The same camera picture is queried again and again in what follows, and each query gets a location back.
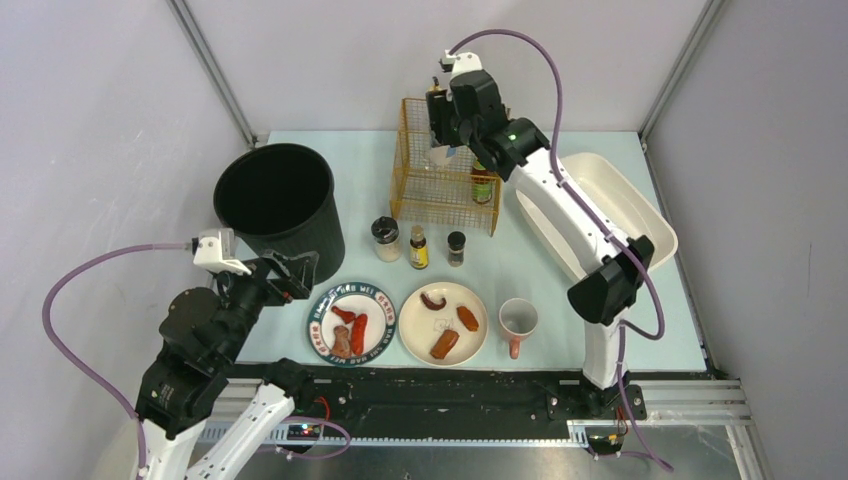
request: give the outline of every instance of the red wire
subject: red wire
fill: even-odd
[[[621,423],[624,424],[624,433],[622,433],[621,436],[627,435],[627,433],[630,432],[630,427],[627,426],[627,419],[624,417],[624,411],[621,409],[621,407],[618,407],[616,409],[615,417],[616,419],[621,420]]]
[[[330,404],[327,403],[327,399],[324,398],[324,397],[318,397],[318,398],[315,399],[315,401],[318,402],[318,403],[324,404],[324,409],[326,410],[326,413],[324,415],[324,420],[329,420],[330,419]]]

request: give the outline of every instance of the glass jar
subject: glass jar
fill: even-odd
[[[380,260],[394,262],[401,255],[400,230],[392,217],[380,217],[371,224],[371,235],[376,243],[375,250]]]

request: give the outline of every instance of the black trash bin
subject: black trash bin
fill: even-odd
[[[215,186],[215,214],[258,255],[317,251],[315,283],[344,260],[344,237],[333,198],[333,172],[302,145],[266,145],[233,162]]]

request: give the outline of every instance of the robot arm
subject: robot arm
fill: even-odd
[[[250,407],[186,471],[212,406],[228,383],[227,371],[259,313],[265,306],[308,298],[314,282],[316,253],[288,258],[268,251],[241,262],[232,258],[233,241],[230,229],[201,234],[194,263],[226,285],[220,289],[223,295],[208,288],[186,290],[171,302],[159,327],[164,345],[144,374],[136,403],[147,447],[147,467],[138,473],[145,479],[235,478],[311,385],[311,376],[296,363],[272,364]],[[272,273],[277,278],[269,278]]]
[[[569,243],[584,270],[590,272],[568,290],[568,298],[585,320],[583,375],[602,402],[603,397],[615,395],[616,332],[619,320],[636,300],[642,283],[638,272],[558,184],[550,170],[551,147],[544,134],[526,118],[507,118],[497,84],[483,70],[479,57],[469,52],[445,52],[440,64],[451,72],[451,79],[450,91],[432,89],[427,93],[435,140],[453,147],[468,146],[483,166],[527,195]],[[627,238],[567,172],[561,173],[563,182],[647,266],[654,252],[651,241],[645,236]]]

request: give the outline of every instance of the white tray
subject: white tray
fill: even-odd
[[[653,205],[612,166],[594,153],[578,153],[561,159],[565,170],[589,198],[627,235],[647,235],[654,242],[654,256],[648,271],[665,263],[677,251],[677,234]],[[548,218],[527,196],[516,192],[521,213],[545,248],[575,282],[586,276],[574,251]]]

